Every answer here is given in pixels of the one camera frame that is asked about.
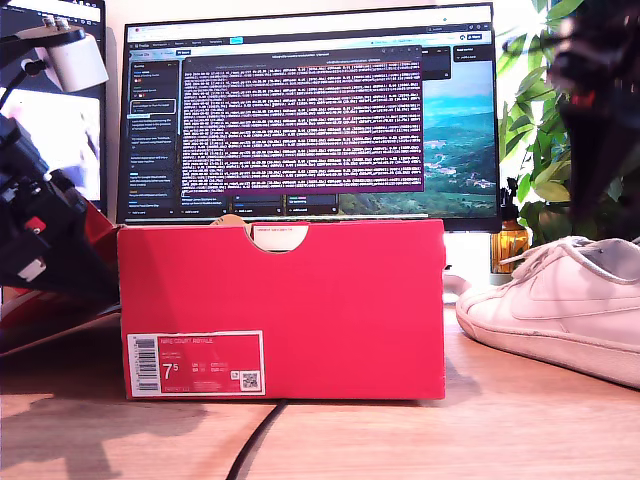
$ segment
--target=computer monitor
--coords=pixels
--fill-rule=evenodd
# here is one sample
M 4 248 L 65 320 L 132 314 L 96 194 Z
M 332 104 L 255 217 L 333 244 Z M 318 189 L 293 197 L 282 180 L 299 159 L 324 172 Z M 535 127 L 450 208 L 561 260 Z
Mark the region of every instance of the computer monitor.
M 41 27 L 43 17 L 64 17 L 96 38 L 105 57 L 103 0 L 13 0 L 0 10 L 0 36 Z M 0 94 L 20 71 L 24 59 L 36 60 L 35 51 L 9 64 L 0 73 Z M 78 191 L 106 210 L 105 85 L 76 93 L 62 93 L 44 73 L 28 77 L 2 108 L 30 133 L 50 170 L 62 170 Z
M 119 222 L 499 228 L 490 3 L 125 27 Z

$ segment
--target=shoe size label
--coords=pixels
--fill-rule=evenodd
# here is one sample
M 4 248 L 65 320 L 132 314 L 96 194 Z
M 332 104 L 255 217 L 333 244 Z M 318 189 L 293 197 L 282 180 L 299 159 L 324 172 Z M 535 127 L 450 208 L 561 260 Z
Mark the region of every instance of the shoe size label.
M 265 395 L 262 331 L 127 335 L 133 397 Z

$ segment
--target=sidebar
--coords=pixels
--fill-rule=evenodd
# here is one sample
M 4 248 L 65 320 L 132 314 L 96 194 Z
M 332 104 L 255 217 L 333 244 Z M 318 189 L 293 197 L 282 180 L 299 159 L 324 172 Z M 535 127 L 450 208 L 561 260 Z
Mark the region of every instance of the sidebar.
M 131 65 L 128 210 L 132 216 L 171 216 L 177 196 L 179 65 Z

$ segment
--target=swoosh logo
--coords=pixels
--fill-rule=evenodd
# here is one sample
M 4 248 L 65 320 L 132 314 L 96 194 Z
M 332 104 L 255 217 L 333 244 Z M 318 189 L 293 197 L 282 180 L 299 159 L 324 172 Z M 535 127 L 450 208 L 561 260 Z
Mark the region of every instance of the swoosh logo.
M 640 297 L 610 298 L 598 300 L 542 300 L 535 299 L 531 290 L 534 279 L 524 288 L 519 288 L 511 302 L 511 315 L 519 320 L 557 320 L 586 317 L 615 312 L 640 310 Z

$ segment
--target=shoe sole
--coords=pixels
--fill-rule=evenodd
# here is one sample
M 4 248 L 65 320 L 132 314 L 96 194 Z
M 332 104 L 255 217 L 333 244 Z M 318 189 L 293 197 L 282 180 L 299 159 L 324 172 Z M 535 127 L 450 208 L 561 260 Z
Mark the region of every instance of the shoe sole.
M 640 389 L 640 349 L 561 332 L 500 329 L 474 322 L 458 306 L 456 316 L 467 335 L 490 347 Z

